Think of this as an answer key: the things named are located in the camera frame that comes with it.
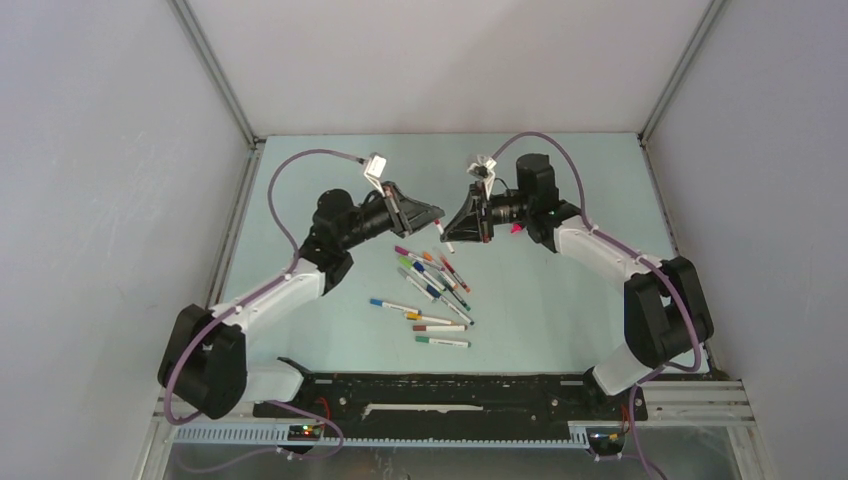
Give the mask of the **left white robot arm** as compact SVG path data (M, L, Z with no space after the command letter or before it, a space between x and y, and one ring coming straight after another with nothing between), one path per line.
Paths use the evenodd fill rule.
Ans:
M305 369L282 359L254 361L250 346L292 311L335 288L353 266L354 247L386 232L405 238L443 215L391 181L360 204L343 189L324 192L291 272L231 302L212 308L191 304L179 312L158 383L210 419L224 417L240 402L277 401L292 416L308 414L316 390L304 382Z

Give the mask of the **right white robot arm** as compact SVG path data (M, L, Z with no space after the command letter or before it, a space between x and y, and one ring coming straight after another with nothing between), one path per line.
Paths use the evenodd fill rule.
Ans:
M621 393L686 352L702 361L701 346L714 324L695 265L677 256L663 260L640 253L589 222L583 210L562 199L555 171L545 154L516 161L517 186L492 191L496 161L471 158L473 177L464 204L445 227L448 243L488 243L498 225L518 224L530 238L553 253L594 271L623 298L623 343L583 376L585 411L606 418L622 403Z

